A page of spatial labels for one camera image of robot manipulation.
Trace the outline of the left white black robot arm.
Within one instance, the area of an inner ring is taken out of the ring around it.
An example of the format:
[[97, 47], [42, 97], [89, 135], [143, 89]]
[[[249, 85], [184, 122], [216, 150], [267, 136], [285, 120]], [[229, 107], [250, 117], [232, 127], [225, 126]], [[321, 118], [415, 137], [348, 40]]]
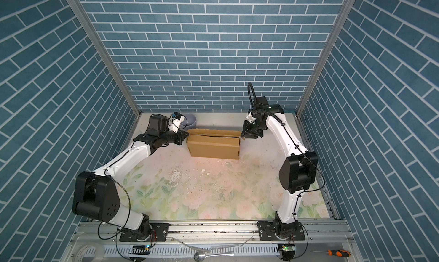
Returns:
[[170, 117], [153, 114], [143, 134], [136, 136], [127, 149], [92, 172], [80, 173], [75, 182], [73, 208], [76, 215], [100, 220], [133, 232], [140, 240], [149, 237], [149, 217], [131, 206], [123, 206], [117, 189], [124, 177], [141, 161], [169, 144], [182, 145], [188, 137], [186, 117], [174, 112]]

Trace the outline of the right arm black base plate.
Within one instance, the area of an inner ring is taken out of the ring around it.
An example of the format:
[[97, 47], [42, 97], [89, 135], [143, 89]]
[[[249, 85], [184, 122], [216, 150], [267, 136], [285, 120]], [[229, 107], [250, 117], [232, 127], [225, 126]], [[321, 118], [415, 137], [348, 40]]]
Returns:
[[305, 232], [299, 222], [284, 224], [278, 220], [274, 222], [258, 221], [257, 228], [261, 241], [305, 240]]

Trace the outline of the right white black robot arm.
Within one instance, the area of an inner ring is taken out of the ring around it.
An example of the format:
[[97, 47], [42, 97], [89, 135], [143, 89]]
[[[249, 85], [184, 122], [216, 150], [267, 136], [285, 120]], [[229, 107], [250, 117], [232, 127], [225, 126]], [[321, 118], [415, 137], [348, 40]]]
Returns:
[[319, 157], [300, 143], [280, 105], [269, 105], [264, 96], [250, 97], [249, 100], [251, 108], [244, 121], [241, 137], [261, 138], [264, 131], [269, 130], [285, 154], [278, 173], [284, 193], [274, 221], [276, 228], [285, 231], [297, 223], [301, 199], [315, 182]]

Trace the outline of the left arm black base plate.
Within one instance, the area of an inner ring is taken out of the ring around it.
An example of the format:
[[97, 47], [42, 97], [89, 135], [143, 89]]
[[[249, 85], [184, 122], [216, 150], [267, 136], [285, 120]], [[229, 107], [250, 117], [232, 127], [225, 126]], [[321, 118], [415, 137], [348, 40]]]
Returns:
[[124, 228], [121, 231], [121, 242], [146, 242], [166, 241], [168, 236], [169, 223], [146, 223], [139, 229], [131, 230]]

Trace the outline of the brown cardboard box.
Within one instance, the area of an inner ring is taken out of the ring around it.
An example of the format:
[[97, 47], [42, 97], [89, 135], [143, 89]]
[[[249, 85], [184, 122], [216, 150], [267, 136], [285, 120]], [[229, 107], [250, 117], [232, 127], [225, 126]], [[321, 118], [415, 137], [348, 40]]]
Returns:
[[241, 133], [231, 130], [190, 129], [187, 147], [192, 157], [240, 158]]

